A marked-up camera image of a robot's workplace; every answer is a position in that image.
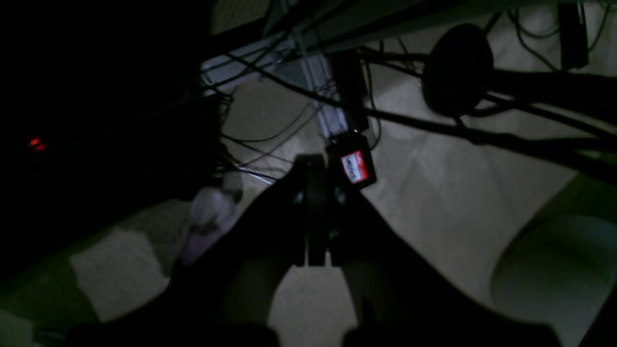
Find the floor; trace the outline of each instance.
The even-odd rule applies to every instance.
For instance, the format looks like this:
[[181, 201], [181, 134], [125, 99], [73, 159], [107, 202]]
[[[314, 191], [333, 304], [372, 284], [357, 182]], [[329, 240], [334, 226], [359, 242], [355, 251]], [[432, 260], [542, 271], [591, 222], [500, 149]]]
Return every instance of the floor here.
[[[255, 13], [265, 10], [254, 2]], [[234, 26], [229, 14], [239, 3], [222, 1], [218, 25]], [[596, 4], [587, 7], [591, 36], [602, 18]], [[524, 25], [542, 31], [553, 23], [549, 7], [525, 9]], [[469, 19], [483, 27], [490, 16]], [[454, 23], [403, 37], [411, 52], [429, 52]], [[611, 15], [590, 65], [582, 72], [617, 75], [617, 21]], [[513, 25], [502, 18], [489, 35], [495, 66], [519, 71], [545, 71], [518, 43]], [[558, 38], [529, 41], [529, 45], [559, 62]], [[387, 51], [400, 51], [396, 40]], [[377, 107], [431, 120], [443, 120], [426, 106], [418, 80], [380, 66], [372, 67]], [[236, 103], [223, 131], [238, 138], [263, 138], [283, 128], [304, 107], [306, 98], [269, 82], [252, 80], [239, 86]], [[512, 132], [530, 138], [580, 133], [521, 112], [489, 119], [464, 119], [470, 127]], [[292, 159], [299, 153], [319, 153], [323, 140], [310, 123], [275, 151]], [[275, 145], [262, 144], [268, 150]], [[233, 143], [239, 159], [252, 153]], [[377, 184], [363, 193], [392, 228], [440, 273], [473, 299], [492, 306], [491, 275], [504, 249], [521, 228], [574, 176], [572, 170], [469, 142], [384, 122], [383, 138], [373, 155]], [[288, 164], [264, 159], [262, 172], [280, 176]], [[240, 210], [267, 188], [243, 175]], [[186, 221], [188, 205], [170, 201], [136, 215], [87, 242], [48, 259], [0, 291], [0, 345], [30, 346], [33, 327], [54, 323], [109, 321], [161, 293], [171, 264], [170, 245]], [[269, 324], [282, 346], [338, 346], [354, 327], [352, 303], [340, 270], [292, 269], [278, 288]]]

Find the sticker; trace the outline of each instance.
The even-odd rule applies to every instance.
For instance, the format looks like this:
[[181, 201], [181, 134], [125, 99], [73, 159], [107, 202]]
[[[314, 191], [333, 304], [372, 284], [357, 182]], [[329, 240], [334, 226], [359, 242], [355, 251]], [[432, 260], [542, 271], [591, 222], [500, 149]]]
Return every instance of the sticker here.
[[351, 183], [358, 183], [368, 178], [366, 164], [364, 163], [364, 157], [361, 151], [356, 151], [341, 157], [341, 162]]

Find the red label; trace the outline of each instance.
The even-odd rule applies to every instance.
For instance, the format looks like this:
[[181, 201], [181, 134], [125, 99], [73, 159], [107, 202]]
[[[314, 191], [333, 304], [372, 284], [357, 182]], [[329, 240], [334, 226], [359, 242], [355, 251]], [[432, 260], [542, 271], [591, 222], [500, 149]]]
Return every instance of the red label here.
[[341, 163], [343, 164], [343, 169], [347, 177], [349, 177], [352, 183], [358, 183], [368, 178], [366, 164], [364, 163], [364, 157], [361, 151], [356, 151], [341, 157]]

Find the red light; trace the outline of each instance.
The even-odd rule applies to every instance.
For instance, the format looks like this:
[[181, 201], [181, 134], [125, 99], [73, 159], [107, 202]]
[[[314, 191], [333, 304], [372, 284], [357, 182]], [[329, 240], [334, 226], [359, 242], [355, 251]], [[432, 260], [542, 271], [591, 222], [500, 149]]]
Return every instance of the red light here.
[[38, 137], [33, 137], [33, 138], [30, 140], [30, 147], [34, 147], [34, 146], [36, 146], [36, 145], [37, 145], [37, 144], [39, 144], [39, 143], [41, 143], [41, 139], [40, 139], [40, 138], [38, 138]]

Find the round pad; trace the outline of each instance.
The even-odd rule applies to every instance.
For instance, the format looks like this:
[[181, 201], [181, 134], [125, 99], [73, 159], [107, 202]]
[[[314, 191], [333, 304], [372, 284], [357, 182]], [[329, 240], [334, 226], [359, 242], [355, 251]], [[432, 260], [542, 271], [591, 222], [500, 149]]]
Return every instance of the round pad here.
[[435, 45], [424, 66], [422, 93], [438, 114], [460, 117], [474, 109], [489, 90], [493, 54], [475, 25], [450, 29]]

